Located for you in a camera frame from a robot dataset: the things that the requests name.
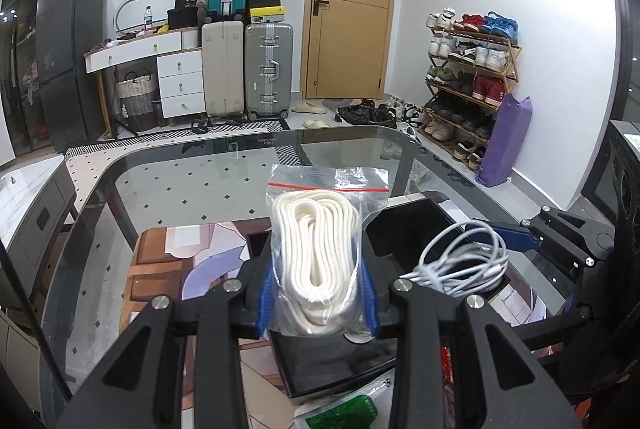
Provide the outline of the green white medicine pouch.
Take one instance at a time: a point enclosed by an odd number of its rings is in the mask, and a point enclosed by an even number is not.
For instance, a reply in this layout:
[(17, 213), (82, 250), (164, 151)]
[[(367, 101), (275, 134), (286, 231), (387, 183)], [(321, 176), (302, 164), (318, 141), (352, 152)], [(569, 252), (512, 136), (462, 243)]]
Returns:
[(393, 392), (393, 378), (380, 377), (341, 397), (309, 402), (296, 411), (294, 427), (387, 428)]

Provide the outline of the wooden door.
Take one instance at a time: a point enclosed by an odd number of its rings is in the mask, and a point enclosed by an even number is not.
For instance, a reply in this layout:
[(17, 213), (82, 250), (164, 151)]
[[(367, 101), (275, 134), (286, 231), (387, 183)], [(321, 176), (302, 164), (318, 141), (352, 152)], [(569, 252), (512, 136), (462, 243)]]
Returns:
[(381, 97), (393, 14), (394, 0), (305, 0), (303, 96)]

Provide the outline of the woven laundry basket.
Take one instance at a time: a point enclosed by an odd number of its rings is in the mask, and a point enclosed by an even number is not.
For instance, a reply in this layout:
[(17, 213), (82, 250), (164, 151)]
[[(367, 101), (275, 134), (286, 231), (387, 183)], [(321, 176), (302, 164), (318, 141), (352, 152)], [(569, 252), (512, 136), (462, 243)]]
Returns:
[(153, 101), (158, 94), (158, 85), (149, 71), (129, 72), (124, 80), (117, 82), (115, 91), (122, 118), (130, 130), (137, 134), (157, 125)]

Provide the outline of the black storage box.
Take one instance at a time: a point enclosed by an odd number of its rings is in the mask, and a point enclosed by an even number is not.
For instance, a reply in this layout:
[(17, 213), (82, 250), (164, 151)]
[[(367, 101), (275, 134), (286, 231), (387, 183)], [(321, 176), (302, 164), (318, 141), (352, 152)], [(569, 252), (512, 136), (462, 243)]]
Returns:
[(364, 319), (329, 336), (268, 331), (274, 363), (267, 378), (290, 399), (304, 401), (355, 389), (393, 368), (397, 339), (387, 335), (397, 311), (390, 303), (390, 284), (413, 270), (423, 248), (442, 230), (477, 218), (478, 212), (464, 212), (436, 191), (409, 195), (379, 212), (362, 233)]

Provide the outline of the purple bag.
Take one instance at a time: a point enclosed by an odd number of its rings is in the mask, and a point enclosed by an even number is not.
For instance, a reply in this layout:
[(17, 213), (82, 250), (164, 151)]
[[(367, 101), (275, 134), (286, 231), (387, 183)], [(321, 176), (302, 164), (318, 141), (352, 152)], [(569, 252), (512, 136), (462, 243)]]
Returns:
[(515, 99), (512, 94), (504, 97), (476, 175), (478, 183), (493, 188), (508, 180), (532, 116), (533, 102), (530, 97), (523, 100)]

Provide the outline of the grey side cabinet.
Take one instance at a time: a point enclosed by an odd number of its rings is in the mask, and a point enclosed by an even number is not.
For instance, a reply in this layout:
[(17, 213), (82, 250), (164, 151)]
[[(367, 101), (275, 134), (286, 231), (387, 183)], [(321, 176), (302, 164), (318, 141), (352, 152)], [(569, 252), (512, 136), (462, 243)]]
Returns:
[(38, 288), (54, 235), (76, 212), (75, 200), (62, 155), (1, 174), (1, 241), (28, 296)]

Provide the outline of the white drawer desk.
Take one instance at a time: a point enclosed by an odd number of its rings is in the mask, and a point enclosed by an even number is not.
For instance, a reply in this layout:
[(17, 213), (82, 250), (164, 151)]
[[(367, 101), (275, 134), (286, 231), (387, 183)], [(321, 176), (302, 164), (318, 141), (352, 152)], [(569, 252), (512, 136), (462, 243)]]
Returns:
[(154, 65), (165, 119), (202, 115), (204, 96), (201, 31), (197, 27), (119, 41), (85, 54), (88, 73)]

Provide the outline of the silver suitcase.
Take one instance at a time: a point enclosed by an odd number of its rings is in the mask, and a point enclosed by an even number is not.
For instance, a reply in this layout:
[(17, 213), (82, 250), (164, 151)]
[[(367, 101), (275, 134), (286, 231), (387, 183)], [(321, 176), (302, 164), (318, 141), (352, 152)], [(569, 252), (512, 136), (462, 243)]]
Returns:
[(244, 38), (244, 96), (250, 120), (288, 117), (294, 30), (283, 22), (250, 24)]

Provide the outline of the beige suitcase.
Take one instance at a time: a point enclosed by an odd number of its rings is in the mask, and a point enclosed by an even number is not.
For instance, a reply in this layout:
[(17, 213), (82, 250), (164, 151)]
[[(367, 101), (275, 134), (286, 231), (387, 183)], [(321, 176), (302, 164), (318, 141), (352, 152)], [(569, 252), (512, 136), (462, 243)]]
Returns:
[(208, 116), (244, 111), (244, 24), (217, 22), (202, 27), (202, 66)]

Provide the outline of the plastic water bottle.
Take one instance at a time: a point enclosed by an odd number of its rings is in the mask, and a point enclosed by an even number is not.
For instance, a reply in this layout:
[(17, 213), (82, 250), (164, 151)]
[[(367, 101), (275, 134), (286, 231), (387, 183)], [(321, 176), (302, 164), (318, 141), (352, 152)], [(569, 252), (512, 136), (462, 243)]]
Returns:
[(152, 34), (153, 32), (154, 32), (154, 25), (153, 25), (152, 7), (146, 6), (145, 12), (144, 12), (143, 33), (145, 33), (145, 35), (149, 35), (149, 34)]

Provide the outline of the wooden shoe rack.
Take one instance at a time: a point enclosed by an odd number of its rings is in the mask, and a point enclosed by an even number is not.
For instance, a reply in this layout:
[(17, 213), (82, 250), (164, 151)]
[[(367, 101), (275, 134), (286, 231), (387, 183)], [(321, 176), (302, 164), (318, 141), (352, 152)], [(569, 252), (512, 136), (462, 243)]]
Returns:
[(430, 14), (425, 26), (432, 33), (425, 74), (432, 97), (420, 131), (477, 171), (499, 108), (518, 83), (518, 22), (495, 11), (457, 18), (446, 8)]

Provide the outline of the black refrigerator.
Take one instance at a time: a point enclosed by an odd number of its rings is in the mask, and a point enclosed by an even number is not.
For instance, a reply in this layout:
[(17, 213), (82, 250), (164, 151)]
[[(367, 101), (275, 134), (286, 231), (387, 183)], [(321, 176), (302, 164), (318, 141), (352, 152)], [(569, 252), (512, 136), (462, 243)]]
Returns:
[(105, 131), (96, 76), (85, 54), (103, 39), (104, 0), (38, 0), (36, 61), (40, 98), (55, 152)]

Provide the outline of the bag of white laces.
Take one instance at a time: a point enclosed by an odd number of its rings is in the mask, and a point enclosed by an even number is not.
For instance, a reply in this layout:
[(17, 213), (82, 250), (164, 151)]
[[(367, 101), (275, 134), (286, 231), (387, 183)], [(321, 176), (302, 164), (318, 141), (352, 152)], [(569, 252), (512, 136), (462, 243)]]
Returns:
[(329, 336), (364, 319), (362, 233), (388, 197), (384, 168), (272, 167), (271, 331)]

